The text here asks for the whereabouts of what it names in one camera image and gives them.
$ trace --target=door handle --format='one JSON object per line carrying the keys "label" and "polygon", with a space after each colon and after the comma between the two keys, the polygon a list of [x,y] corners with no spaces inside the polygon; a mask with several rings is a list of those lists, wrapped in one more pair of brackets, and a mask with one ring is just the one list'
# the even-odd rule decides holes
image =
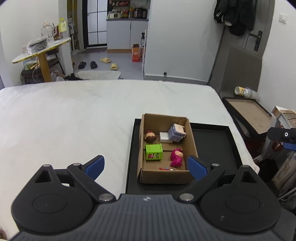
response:
{"label": "door handle", "polygon": [[252,36],[254,38],[256,38],[256,43],[255,43],[255,47],[254,47],[254,50],[257,52],[258,49],[259,49],[259,45],[260,45],[260,42],[261,42],[261,37],[262,37],[262,34],[263,32],[262,31],[258,31],[258,35],[255,35],[255,34],[249,34],[249,36]]}

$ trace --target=black slipper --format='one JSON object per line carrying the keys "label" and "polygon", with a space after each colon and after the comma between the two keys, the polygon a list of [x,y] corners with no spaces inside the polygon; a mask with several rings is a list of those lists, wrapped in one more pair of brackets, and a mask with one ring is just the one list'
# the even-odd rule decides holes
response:
{"label": "black slipper", "polygon": [[80,64],[78,65],[78,69],[84,69],[85,66],[86,66],[86,62],[81,61]]}
{"label": "black slipper", "polygon": [[95,68],[97,68],[98,66],[97,66],[97,64],[96,64],[96,62],[95,61],[92,61],[91,62],[91,69],[95,69]]}

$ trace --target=bed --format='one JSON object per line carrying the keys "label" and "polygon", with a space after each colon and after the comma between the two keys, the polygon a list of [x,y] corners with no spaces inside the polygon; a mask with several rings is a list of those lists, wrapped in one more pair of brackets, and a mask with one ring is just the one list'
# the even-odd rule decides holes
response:
{"label": "bed", "polygon": [[133,123],[143,113],[229,126],[242,163],[259,172],[209,86],[143,80],[41,83],[2,89],[0,109],[0,225],[8,237],[17,232],[10,206],[42,164],[63,169],[103,155],[105,169],[96,182],[116,197],[124,193]]}

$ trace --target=gray ribbed panel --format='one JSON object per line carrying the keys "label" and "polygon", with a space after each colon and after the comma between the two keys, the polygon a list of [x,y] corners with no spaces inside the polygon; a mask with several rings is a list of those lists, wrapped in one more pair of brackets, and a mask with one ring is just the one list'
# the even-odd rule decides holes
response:
{"label": "gray ribbed panel", "polygon": [[102,204],[91,219],[77,229],[55,236],[19,233],[13,241],[279,241],[272,232],[240,236],[209,225],[194,205],[182,204],[171,195],[121,195]]}

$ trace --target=light switch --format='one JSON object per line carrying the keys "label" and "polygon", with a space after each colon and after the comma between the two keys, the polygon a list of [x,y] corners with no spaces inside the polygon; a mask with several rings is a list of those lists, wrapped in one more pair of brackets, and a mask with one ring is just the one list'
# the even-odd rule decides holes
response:
{"label": "light switch", "polygon": [[288,15],[280,13],[279,15],[279,22],[286,24],[288,19]]}

